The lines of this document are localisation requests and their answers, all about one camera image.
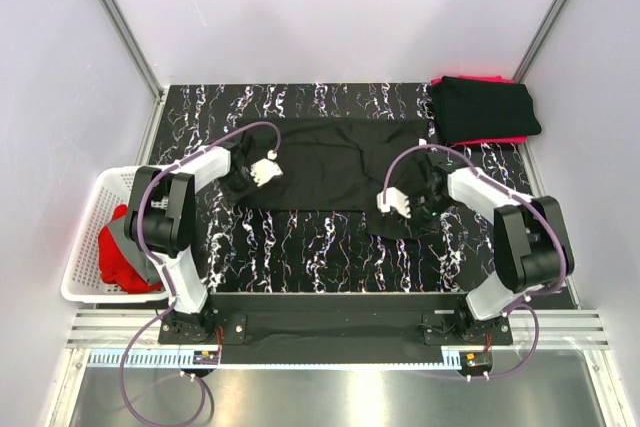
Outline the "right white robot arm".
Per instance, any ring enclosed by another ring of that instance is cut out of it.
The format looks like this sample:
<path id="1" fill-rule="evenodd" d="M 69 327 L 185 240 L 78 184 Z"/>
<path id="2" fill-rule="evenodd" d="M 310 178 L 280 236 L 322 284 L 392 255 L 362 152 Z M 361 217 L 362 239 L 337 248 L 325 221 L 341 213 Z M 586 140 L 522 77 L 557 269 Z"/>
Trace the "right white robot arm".
<path id="1" fill-rule="evenodd" d="M 506 344 L 507 315 L 532 296 L 559 290 L 574 271 L 564 216 L 551 196 L 519 193 L 491 181 L 481 170 L 437 166 L 426 191 L 406 204 L 413 226 L 462 204 L 493 228 L 493 272 L 460 297 L 452 311 L 422 317 L 420 328 L 428 345 L 478 345 L 490 338 Z"/>

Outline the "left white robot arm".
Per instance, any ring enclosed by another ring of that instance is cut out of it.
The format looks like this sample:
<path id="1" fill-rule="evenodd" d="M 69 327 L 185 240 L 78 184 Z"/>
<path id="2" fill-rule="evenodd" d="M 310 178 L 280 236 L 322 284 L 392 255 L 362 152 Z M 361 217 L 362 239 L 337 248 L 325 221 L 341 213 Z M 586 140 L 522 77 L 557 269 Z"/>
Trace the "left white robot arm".
<path id="1" fill-rule="evenodd" d="M 214 143 L 169 166 L 142 166 L 135 172 L 122 236 L 137 248 L 139 266 L 152 267 L 153 283 L 168 293 L 160 315 L 162 327 L 196 343 L 215 333 L 216 319 L 192 254 L 196 194 L 219 182 L 223 194 L 237 202 L 282 175 L 273 150 L 250 161 L 239 144 Z"/>

